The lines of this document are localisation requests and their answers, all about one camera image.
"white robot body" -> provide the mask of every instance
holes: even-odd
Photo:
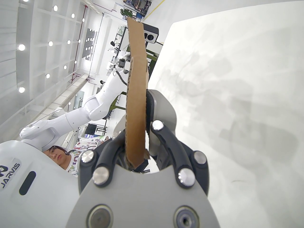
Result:
[[[65,227],[79,198],[77,178],[42,151],[62,135],[108,114],[114,99],[127,89],[128,72],[118,72],[82,108],[33,122],[21,131],[22,141],[0,143],[0,227]]]
[[[65,227],[79,198],[77,178],[20,141],[0,143],[0,154],[0,226]]]
[[[55,145],[62,135],[91,120],[96,121],[104,118],[114,99],[127,89],[121,79],[127,82],[128,73],[125,74],[124,70],[121,69],[119,74],[121,78],[113,72],[101,91],[89,97],[83,107],[52,120],[39,120],[23,128],[20,132],[22,142],[34,146],[40,151],[46,151]]]

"eyeglasses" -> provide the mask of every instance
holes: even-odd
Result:
[[[53,155],[56,149],[57,149],[57,147],[55,147],[55,146],[53,146],[52,148],[50,148],[49,149],[50,154],[48,155],[48,157],[50,157],[51,155]]]

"corrugated cardboard edge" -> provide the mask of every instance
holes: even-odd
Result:
[[[134,168],[144,162],[147,53],[143,24],[127,19],[131,52],[126,103],[126,157]]]

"jarvis logo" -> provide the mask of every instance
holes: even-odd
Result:
[[[9,182],[19,170],[21,166],[21,161],[17,158],[6,159],[5,161],[0,161],[0,191],[7,188]]]
[[[2,172],[8,171],[8,168],[6,166],[0,165],[0,177],[3,177],[4,174]]]

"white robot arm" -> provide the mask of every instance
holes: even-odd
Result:
[[[127,89],[128,72],[125,68],[111,73],[101,91],[91,96],[83,107],[67,112],[52,120],[40,120],[26,126],[20,132],[22,142],[34,146],[40,151],[50,149],[64,134],[93,120],[104,118],[111,103]]]

